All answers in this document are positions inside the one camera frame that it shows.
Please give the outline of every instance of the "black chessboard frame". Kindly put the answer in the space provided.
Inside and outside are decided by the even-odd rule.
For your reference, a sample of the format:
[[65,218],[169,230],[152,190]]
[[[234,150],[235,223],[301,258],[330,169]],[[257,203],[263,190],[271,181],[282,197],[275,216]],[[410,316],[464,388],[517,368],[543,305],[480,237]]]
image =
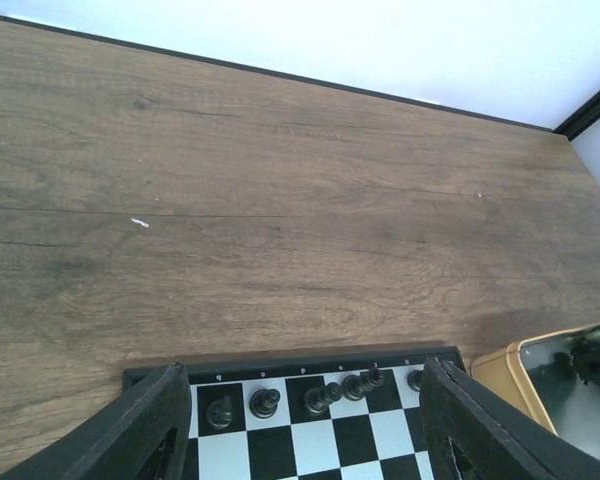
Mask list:
[[[247,359],[244,362],[187,364],[190,384],[214,383],[217,381],[239,382],[259,378],[291,377],[297,375],[320,375],[338,370],[365,370],[372,367],[389,368],[401,365],[424,364],[427,357],[446,360],[466,372],[457,347],[429,347],[396,350],[374,350],[359,353],[318,355],[291,358]],[[143,380],[155,367],[129,368],[122,379],[123,393]]]

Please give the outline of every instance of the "brown wood surface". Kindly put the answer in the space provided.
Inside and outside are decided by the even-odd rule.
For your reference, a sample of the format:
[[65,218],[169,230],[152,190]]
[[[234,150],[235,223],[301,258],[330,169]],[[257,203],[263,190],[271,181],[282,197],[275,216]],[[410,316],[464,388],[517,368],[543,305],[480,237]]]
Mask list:
[[562,136],[0,22],[0,472],[155,358],[598,320]]

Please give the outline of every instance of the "white scrap on table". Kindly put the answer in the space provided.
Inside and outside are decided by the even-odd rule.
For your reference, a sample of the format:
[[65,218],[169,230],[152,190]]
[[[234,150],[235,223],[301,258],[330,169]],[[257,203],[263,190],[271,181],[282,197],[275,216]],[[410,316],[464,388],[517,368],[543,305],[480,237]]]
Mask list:
[[149,228],[149,224],[147,222],[143,222],[142,220],[138,220],[137,218],[132,218],[131,221],[133,223],[137,223],[138,225],[140,225],[141,227],[144,228]]

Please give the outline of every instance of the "chess piece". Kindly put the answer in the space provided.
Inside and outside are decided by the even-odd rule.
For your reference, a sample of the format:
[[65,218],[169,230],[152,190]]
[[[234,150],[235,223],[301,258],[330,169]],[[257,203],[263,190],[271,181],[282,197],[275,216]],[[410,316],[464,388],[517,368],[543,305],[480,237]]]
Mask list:
[[207,422],[212,428],[222,430],[229,426],[233,420],[233,406],[231,398],[227,395],[213,402],[207,410]]
[[304,394],[304,406],[311,415],[320,415],[329,408],[333,402],[342,398],[342,388],[335,382],[324,387],[314,387]]
[[420,384],[422,383],[422,370],[412,370],[407,375],[407,384],[411,387],[411,390],[416,392],[420,391]]
[[377,368],[360,375],[349,375],[342,382],[345,398],[357,402],[384,383],[384,372]]
[[251,395],[249,400],[249,410],[258,418],[271,418],[278,410],[280,402],[280,392],[275,388],[267,390],[261,388]]

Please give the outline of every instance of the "wooden tabletop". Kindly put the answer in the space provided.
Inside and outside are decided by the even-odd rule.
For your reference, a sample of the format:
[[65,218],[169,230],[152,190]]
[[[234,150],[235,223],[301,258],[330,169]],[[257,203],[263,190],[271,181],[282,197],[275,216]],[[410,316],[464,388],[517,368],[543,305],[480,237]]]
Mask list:
[[0,22],[0,472],[156,358],[599,320],[562,136]]

